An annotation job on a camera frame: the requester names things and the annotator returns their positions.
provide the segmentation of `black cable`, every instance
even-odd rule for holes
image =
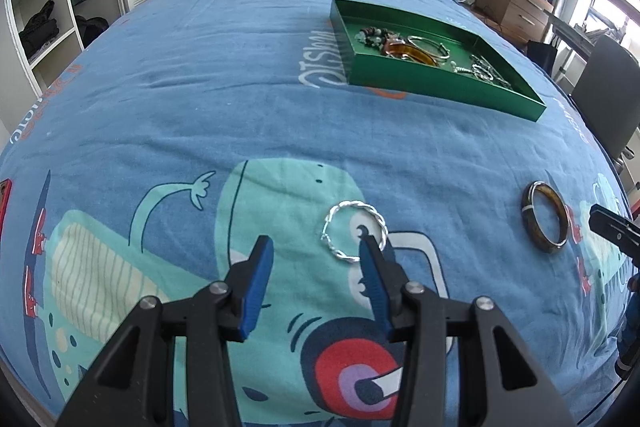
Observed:
[[[598,407],[600,407],[600,406],[604,403],[604,401],[605,401],[609,396],[611,396],[611,395],[613,394],[613,392],[614,392],[614,391],[615,391],[615,390],[620,386],[620,384],[621,384],[622,382],[624,382],[624,380],[622,380],[622,379],[621,379],[621,380],[620,380],[616,385],[614,385],[614,386],[613,386],[613,389],[612,389],[611,391],[609,391],[609,392],[607,393],[607,395],[606,395],[602,400],[600,400],[600,401],[598,402],[598,404],[596,405],[596,407],[594,407],[593,409],[591,409],[591,410],[590,410],[590,411],[589,411],[589,412],[584,416],[584,418],[583,418],[583,419],[581,419],[581,420],[580,420],[576,425],[580,425],[580,424],[581,424],[582,422],[584,422],[584,421],[585,421],[589,416],[591,416],[591,415],[594,413],[594,411],[595,411]]]

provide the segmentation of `wooden bangle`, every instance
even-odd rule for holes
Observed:
[[[557,243],[546,237],[536,219],[536,213],[533,208],[533,195],[536,191],[551,201],[556,210],[556,214],[558,214],[560,237]],[[527,233],[529,233],[529,237],[540,250],[546,253],[555,253],[566,244],[567,237],[569,236],[569,216],[566,213],[566,208],[558,193],[545,182],[533,182],[525,188],[522,193],[522,220],[527,229]]]

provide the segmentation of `metal screw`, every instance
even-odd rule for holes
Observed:
[[[153,295],[148,295],[140,299],[140,307],[143,310],[152,310],[158,304],[158,299],[156,299]]]
[[[417,281],[409,281],[404,285],[404,287],[409,293],[412,293],[414,295],[420,295],[420,293],[424,293],[424,286]]]
[[[489,297],[478,297],[476,299],[476,306],[487,312],[493,310],[495,304]]]
[[[224,295],[229,291],[229,286],[224,281],[215,281],[209,285],[209,291],[213,295]]]

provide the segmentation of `green box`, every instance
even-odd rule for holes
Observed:
[[[437,96],[531,121],[537,121],[546,109],[545,103],[507,60],[467,30],[404,10],[349,0],[333,0],[331,22],[350,84]],[[367,26],[387,28],[405,37],[416,35],[442,42],[450,51],[450,60],[463,68],[471,67],[470,54],[480,55],[514,90],[454,73],[448,63],[435,67],[385,57],[355,39]]]

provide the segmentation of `blue gripper pad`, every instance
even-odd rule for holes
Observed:
[[[393,329],[389,320],[389,295],[382,283],[382,279],[380,279],[380,274],[376,269],[367,243],[360,242],[358,253],[360,255],[360,269],[362,270],[364,285],[371,301],[373,316],[378,327],[382,329],[386,337],[389,337]]]
[[[242,340],[246,340],[249,333],[255,330],[264,294],[267,291],[267,283],[273,266],[273,241],[270,237],[267,237],[259,255],[258,263],[255,264],[251,282],[244,296],[242,319],[238,327]]]

